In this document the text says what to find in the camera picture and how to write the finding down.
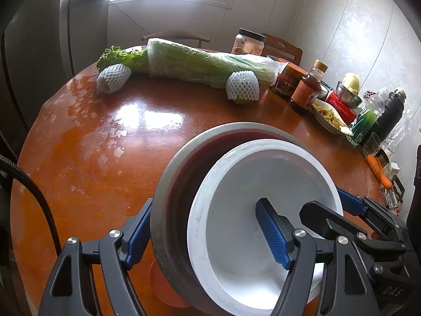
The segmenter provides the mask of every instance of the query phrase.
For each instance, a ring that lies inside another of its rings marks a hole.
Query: condiment jar
[[[265,36],[240,28],[235,37],[231,53],[235,55],[245,55],[249,53],[260,56],[264,49],[265,41]]]
[[[278,75],[275,84],[270,86],[270,90],[289,100],[304,75],[307,75],[305,70],[288,62],[287,66]]]
[[[300,83],[294,93],[292,94],[289,104],[297,113],[303,113],[310,109],[314,100],[321,91],[320,82],[325,74],[328,66],[320,60],[314,62],[314,66],[309,71],[308,75],[301,78]]]

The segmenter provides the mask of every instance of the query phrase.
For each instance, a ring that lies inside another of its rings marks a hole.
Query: gray bowl
[[[336,94],[339,100],[349,108],[357,108],[363,100],[358,95],[350,92],[341,82],[336,86]]]

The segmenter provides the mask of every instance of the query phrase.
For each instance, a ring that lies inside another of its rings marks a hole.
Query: white wall
[[[292,27],[302,0],[238,0],[232,9],[190,1],[142,0],[109,6],[108,45],[142,45],[143,35],[180,29],[211,39],[203,47],[230,52],[240,27],[280,37]],[[197,42],[183,42],[197,46]]]
[[[362,92],[400,86],[418,111],[411,135],[396,148],[406,188],[402,215],[413,194],[416,149],[421,144],[421,43],[392,0],[239,0],[232,9],[199,2],[133,1],[110,5],[108,45],[141,45],[143,35],[181,29],[211,39],[204,47],[229,52],[239,27],[269,33],[303,50],[300,66],[315,59],[329,65],[325,81],[336,86],[345,73],[358,73]],[[197,42],[184,42],[196,46]]]

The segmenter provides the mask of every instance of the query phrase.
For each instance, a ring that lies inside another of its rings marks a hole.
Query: blue gripper pad
[[[129,270],[133,265],[140,262],[149,239],[151,238],[150,220],[151,207],[149,206],[128,243],[128,254],[125,263]]]
[[[261,201],[256,203],[256,218],[275,261],[287,270],[291,263],[287,253],[287,242]]]
[[[340,202],[342,203],[342,208],[344,211],[350,213],[353,216],[365,214],[363,202],[359,198],[338,187],[336,189],[338,190]]]

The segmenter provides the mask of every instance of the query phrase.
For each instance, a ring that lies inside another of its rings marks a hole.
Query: sauce bottle
[[[301,78],[300,83],[292,94],[289,104],[297,113],[304,113],[311,108],[312,103],[321,91],[320,82],[328,66],[320,60],[314,62],[314,66],[308,75]]]

